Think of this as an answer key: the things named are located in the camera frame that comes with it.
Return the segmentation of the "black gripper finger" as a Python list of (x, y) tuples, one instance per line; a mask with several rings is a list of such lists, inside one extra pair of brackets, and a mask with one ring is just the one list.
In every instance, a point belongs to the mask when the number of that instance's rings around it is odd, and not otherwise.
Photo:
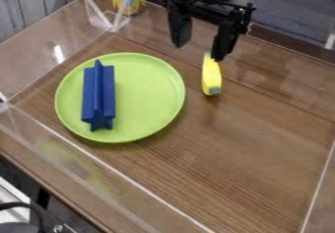
[(215, 36), (211, 58), (220, 62), (232, 51), (239, 36), (241, 12), (229, 12), (229, 15), (219, 24), (219, 31)]
[(191, 39), (192, 19), (184, 6), (167, 3), (167, 23), (172, 44), (180, 48)]

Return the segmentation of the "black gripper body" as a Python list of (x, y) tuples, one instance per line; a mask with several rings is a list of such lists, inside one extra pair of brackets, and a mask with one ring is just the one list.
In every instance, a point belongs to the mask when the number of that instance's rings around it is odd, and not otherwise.
[(229, 12), (241, 12), (239, 33), (248, 33), (252, 13), (256, 10), (249, 0), (167, 0), (169, 1), (184, 6), (191, 15), (212, 23), (220, 23)]

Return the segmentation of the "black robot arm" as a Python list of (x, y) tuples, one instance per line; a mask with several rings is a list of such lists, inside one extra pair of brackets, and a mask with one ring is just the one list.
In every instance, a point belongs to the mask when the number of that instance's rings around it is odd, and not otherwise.
[(172, 44), (180, 48), (191, 39), (192, 19), (215, 23), (209, 56), (220, 62), (235, 48), (241, 34), (249, 31), (251, 16), (256, 10), (248, 0), (167, 0), (167, 24)]

